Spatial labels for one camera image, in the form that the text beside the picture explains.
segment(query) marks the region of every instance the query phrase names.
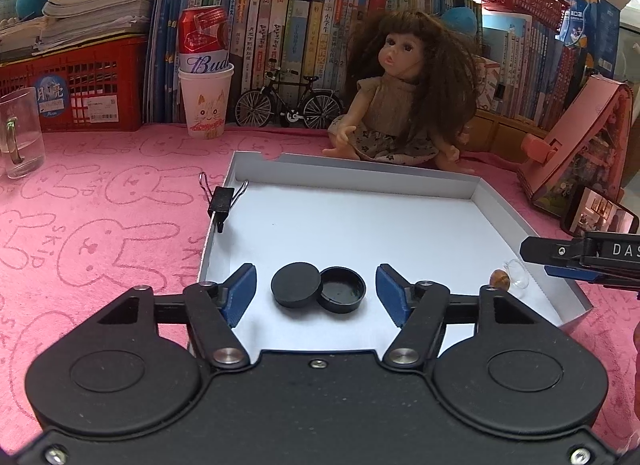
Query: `doll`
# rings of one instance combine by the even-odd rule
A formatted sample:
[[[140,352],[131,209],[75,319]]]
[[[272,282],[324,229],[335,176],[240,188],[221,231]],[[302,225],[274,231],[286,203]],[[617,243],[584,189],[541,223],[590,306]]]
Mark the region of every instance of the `doll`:
[[[373,15],[350,46],[351,105],[329,126],[334,147],[322,154],[408,166],[433,158],[443,171],[472,172],[457,164],[454,146],[476,113],[467,39],[423,12],[403,10]]]

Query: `phone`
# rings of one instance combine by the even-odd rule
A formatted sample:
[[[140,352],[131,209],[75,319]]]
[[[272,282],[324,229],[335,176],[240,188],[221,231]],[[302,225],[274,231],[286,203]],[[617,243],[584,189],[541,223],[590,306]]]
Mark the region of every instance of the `phone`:
[[[621,204],[608,200],[590,187],[576,185],[560,220],[560,228],[575,238],[581,238],[590,231],[635,234],[638,223],[638,216]]]

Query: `red can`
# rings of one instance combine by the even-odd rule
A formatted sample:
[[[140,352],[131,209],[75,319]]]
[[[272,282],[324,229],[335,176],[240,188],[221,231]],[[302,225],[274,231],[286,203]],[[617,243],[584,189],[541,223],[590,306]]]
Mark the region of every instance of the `red can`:
[[[228,68],[229,42],[223,7],[187,8],[178,20],[180,69],[212,73]]]

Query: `doll face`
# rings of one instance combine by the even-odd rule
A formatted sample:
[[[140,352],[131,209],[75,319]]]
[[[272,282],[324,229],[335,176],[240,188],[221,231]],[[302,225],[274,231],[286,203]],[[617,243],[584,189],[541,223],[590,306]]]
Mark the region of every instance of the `doll face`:
[[[422,41],[413,34],[389,34],[378,61],[389,75],[412,81],[422,70],[423,49]]]

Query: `doll dress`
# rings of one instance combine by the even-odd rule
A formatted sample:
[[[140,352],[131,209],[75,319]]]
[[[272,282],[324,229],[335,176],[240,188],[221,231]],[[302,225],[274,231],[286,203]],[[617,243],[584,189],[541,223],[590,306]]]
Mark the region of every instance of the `doll dress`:
[[[374,97],[349,142],[361,160],[417,166],[438,154],[427,134],[418,134],[405,146],[396,146],[404,129],[416,87],[389,74],[358,81],[358,90],[375,90]],[[345,115],[340,115],[329,132],[335,135]]]

